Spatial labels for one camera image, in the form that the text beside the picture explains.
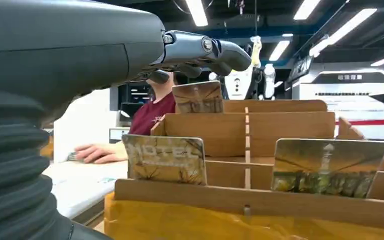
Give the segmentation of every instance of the human arm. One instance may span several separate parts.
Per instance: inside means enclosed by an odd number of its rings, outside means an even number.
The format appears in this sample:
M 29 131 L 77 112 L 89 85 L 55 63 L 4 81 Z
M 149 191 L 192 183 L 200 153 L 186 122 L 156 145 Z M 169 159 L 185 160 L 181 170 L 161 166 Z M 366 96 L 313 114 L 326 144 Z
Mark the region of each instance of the human arm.
M 128 160 L 125 145 L 122 141 L 107 144 L 88 144 L 75 148 L 76 158 L 85 163 L 106 164 Z

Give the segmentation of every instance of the black ceiling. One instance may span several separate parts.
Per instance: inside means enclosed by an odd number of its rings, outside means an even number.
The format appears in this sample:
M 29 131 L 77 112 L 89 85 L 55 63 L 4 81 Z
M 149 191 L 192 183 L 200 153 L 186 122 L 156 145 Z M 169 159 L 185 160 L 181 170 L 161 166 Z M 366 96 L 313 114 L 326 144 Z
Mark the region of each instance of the black ceiling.
M 240 45 L 255 34 L 255 0 L 244 0 L 243 15 L 234 6 L 235 0 L 213 0 L 206 9 L 208 26 L 196 27 L 192 17 L 182 12 L 188 10 L 185 0 L 101 0 L 113 5 L 140 9 L 156 14 L 167 30 L 181 30 L 207 35 L 212 38 L 229 39 Z M 208 6 L 211 0 L 202 0 Z M 342 24 L 364 8 L 378 11 L 350 34 L 323 50 L 316 62 L 365 62 L 384 57 L 384 0 L 321 0 L 307 20 L 293 20 L 302 0 L 257 0 L 257 33 L 262 37 L 260 59 L 268 59 L 282 34 L 294 37 L 275 66 L 286 66 L 291 59 L 308 55 L 311 46 L 326 34 L 332 34 Z

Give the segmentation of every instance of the card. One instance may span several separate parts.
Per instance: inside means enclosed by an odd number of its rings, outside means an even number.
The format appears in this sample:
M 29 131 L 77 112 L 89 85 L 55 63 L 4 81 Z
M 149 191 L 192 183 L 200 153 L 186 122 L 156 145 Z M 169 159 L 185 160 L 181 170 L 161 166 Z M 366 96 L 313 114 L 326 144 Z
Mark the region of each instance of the card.
M 204 81 L 173 86 L 174 99 L 181 114 L 222 113 L 223 97 L 219 81 Z
M 122 140 L 130 163 L 131 178 L 207 184 L 202 139 L 126 134 Z
M 384 158 L 384 142 L 279 139 L 272 190 L 365 198 Z

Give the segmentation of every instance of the white table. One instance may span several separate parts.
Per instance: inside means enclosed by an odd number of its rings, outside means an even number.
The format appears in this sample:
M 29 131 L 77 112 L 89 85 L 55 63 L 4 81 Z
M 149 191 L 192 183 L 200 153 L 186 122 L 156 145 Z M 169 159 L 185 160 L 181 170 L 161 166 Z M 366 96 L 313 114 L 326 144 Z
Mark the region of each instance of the white table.
M 116 179 L 127 178 L 128 162 L 85 164 L 65 161 L 51 164 L 44 175 L 52 178 L 57 210 L 73 219 L 114 191 Z

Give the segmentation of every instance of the white wall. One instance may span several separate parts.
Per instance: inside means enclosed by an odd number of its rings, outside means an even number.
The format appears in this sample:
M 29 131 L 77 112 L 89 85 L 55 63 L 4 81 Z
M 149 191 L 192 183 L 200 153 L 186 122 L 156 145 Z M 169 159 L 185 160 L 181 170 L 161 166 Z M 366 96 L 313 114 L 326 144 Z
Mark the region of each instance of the white wall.
M 110 128 L 117 123 L 117 111 L 110 110 L 110 91 L 95 90 L 76 99 L 53 123 L 55 163 L 64 162 L 77 146 L 109 143 Z

